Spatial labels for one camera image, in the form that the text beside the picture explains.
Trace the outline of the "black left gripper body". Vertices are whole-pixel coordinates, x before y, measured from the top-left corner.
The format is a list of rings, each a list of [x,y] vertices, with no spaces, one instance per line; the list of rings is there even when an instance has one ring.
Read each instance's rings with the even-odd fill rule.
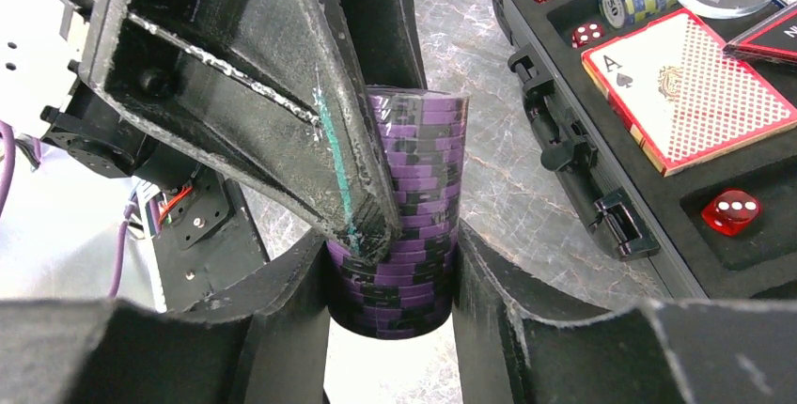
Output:
[[[107,179],[137,177],[166,191],[193,185],[205,173],[195,159],[134,127],[76,79],[59,108],[46,106],[42,141]]]

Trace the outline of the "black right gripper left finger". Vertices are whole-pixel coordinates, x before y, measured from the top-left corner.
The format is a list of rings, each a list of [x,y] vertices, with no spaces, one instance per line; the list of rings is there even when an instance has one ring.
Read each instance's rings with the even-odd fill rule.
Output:
[[[5,403],[323,403],[325,243],[285,254],[184,312],[124,300],[4,301]]]

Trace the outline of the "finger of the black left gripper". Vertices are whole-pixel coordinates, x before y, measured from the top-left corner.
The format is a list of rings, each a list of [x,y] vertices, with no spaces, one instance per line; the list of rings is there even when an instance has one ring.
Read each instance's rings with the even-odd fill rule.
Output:
[[[425,88],[414,0],[340,0],[368,85]]]
[[[377,262],[400,223],[339,0],[91,0],[82,79],[134,127]]]

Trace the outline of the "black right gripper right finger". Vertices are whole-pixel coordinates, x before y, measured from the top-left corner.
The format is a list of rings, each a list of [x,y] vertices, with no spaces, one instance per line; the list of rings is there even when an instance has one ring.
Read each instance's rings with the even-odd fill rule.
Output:
[[[551,287],[459,228],[453,329],[467,403],[792,403],[793,301],[643,299]]]

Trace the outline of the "black poker case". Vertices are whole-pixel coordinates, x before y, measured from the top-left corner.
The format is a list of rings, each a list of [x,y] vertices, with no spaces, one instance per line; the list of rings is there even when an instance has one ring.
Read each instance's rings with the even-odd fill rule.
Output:
[[[796,295],[796,72],[733,57],[774,0],[492,0],[541,162],[593,240],[675,297]]]

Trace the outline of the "black red all-in triangle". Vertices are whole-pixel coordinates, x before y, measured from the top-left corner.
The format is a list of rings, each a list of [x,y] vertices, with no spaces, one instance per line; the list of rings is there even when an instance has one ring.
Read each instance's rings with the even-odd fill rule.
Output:
[[[796,65],[796,4],[746,30],[723,52],[745,61]]]

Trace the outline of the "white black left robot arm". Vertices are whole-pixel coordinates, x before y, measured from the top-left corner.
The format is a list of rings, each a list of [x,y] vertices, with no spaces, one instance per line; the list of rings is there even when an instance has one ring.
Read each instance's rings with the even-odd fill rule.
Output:
[[[414,0],[59,1],[79,54],[43,139],[164,192],[140,208],[169,309],[267,261],[243,187],[386,253],[399,212],[367,89],[425,85]]]

